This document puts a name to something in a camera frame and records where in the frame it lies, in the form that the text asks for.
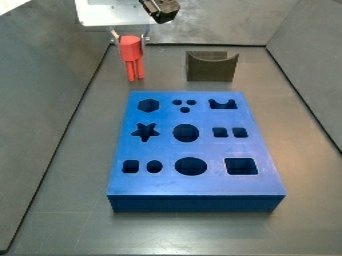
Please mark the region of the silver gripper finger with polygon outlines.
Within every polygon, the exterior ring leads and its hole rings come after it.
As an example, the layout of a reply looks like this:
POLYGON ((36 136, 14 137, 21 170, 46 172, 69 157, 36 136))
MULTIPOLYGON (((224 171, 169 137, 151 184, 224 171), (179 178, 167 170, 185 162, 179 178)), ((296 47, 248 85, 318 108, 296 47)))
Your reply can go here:
POLYGON ((148 39, 148 34, 149 34, 149 24, 145 24, 145 25, 144 25, 144 31, 143 31, 143 34, 141 34, 141 36, 140 36, 141 45, 145 45, 147 41, 149 40, 149 39, 148 39))
POLYGON ((119 46, 119 44, 120 44, 120 35, 115 31, 115 29, 111 29, 109 32, 111 32, 111 35, 113 37, 113 43, 115 43, 116 46, 119 46))

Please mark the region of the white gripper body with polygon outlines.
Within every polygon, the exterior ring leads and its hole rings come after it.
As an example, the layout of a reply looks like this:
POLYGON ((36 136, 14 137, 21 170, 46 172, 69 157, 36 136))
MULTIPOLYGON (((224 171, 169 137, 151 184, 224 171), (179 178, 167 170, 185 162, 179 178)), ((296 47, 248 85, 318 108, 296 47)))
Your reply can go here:
POLYGON ((75 0, 77 18, 87 26, 152 24, 139 0, 75 0))

